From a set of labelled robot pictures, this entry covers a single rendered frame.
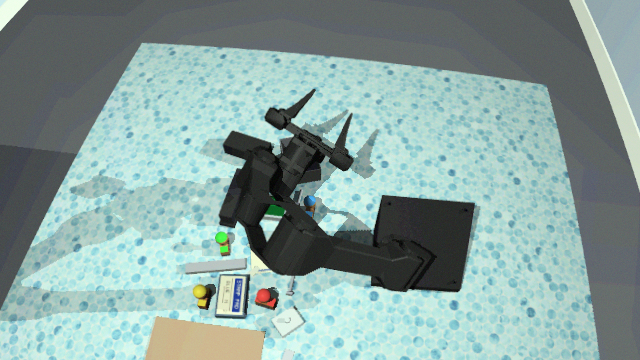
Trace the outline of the green and brown stamp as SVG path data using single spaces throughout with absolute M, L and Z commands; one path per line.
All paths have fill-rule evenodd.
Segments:
M 215 240 L 220 244 L 220 254 L 224 257 L 230 256 L 229 239 L 226 233 L 218 232 L 215 236 Z

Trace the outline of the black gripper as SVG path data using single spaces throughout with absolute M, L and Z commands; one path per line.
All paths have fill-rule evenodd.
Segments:
M 349 150 L 345 148 L 346 137 L 353 116 L 352 112 L 347 118 L 335 143 L 335 148 L 333 149 L 291 122 L 291 119 L 296 117 L 298 112 L 313 96 L 315 91 L 316 89 L 313 89 L 300 101 L 286 110 L 281 108 L 279 110 L 270 108 L 264 118 L 264 121 L 271 124 L 278 130 L 286 129 L 290 133 L 294 134 L 277 162 L 284 169 L 298 177 L 303 177 L 319 151 L 330 158 L 329 163 L 336 166 L 343 172 L 348 171 L 354 162 L 354 159 L 348 155 Z M 305 139 L 300 137 L 299 134 L 302 134 L 302 137 Z M 311 143 L 316 145 L 316 147 Z

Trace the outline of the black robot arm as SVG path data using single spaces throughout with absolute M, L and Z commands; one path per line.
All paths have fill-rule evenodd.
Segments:
M 274 273 L 305 276 L 327 268 L 374 276 L 388 291 L 407 292 L 431 258 L 419 241 L 395 234 L 376 247 L 327 235 L 290 198 L 302 177 L 279 165 L 279 158 L 263 145 L 247 149 L 243 158 L 247 161 L 236 178 L 241 195 L 235 219 L 245 228 L 252 252 Z M 266 241 L 259 223 L 270 205 L 287 212 Z

